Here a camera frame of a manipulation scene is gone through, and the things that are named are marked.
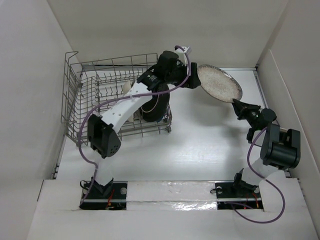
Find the speckled round plate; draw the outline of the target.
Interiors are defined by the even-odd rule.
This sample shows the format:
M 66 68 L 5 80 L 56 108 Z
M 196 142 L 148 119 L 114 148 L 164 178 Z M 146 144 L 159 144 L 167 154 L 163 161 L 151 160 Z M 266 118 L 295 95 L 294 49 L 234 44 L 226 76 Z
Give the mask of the speckled round plate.
M 232 103 L 234 99 L 241 100 L 243 90 L 239 83 L 226 71 L 208 64 L 197 67 L 197 75 L 201 87 L 211 97 L 225 102 Z

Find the blue leaf shaped plate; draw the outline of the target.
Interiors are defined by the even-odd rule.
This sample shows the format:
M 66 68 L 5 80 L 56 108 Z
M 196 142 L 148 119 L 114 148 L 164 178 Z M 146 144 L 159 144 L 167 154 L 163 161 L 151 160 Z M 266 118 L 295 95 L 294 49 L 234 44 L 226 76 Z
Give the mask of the blue leaf shaped plate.
M 169 121 L 169 117 L 167 114 L 164 114 L 162 119 L 160 120 L 161 122 L 167 123 Z

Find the cream plate brown rim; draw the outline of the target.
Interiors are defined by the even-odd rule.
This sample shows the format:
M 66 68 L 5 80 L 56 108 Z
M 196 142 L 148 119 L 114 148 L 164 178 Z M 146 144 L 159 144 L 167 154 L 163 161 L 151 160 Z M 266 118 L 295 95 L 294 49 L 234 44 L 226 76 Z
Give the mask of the cream plate brown rim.
M 169 93 L 152 96 L 152 99 L 140 108 L 142 119 L 149 123 L 160 122 L 166 113 L 169 101 Z

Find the cream divided dish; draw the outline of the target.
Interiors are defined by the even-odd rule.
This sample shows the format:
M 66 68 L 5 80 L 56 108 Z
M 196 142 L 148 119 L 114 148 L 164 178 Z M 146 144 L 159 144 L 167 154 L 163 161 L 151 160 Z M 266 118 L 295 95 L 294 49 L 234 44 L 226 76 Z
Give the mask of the cream divided dish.
M 126 81 L 122 87 L 124 96 L 132 95 L 132 82 L 130 80 Z

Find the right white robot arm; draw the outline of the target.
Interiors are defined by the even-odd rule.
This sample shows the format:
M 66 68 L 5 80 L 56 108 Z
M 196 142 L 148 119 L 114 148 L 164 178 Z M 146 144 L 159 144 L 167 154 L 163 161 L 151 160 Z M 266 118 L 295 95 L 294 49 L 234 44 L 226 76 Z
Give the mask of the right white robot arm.
M 234 176 L 231 191 L 242 197 L 248 191 L 253 192 L 262 180 L 269 175 L 294 169 L 301 158 L 301 133 L 294 129 L 282 129 L 274 121 L 276 113 L 269 108 L 232 100 L 232 106 L 238 120 L 246 120 L 250 128 L 247 140 L 250 144 L 247 153 L 248 167 Z

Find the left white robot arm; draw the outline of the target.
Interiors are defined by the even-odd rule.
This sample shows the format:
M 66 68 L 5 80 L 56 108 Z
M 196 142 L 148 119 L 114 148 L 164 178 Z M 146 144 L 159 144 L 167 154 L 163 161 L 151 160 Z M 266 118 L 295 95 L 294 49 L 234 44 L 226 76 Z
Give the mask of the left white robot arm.
M 168 108 L 170 93 L 174 89 L 194 89 L 201 81 L 197 64 L 191 62 L 188 46 L 175 46 L 174 51 L 165 50 L 156 64 L 142 73 L 127 93 L 118 99 L 108 100 L 114 105 L 101 116 L 91 113 L 87 118 L 87 139 L 90 147 L 102 159 L 114 156 L 121 147 L 118 132 L 136 111 L 146 122 L 160 121 Z

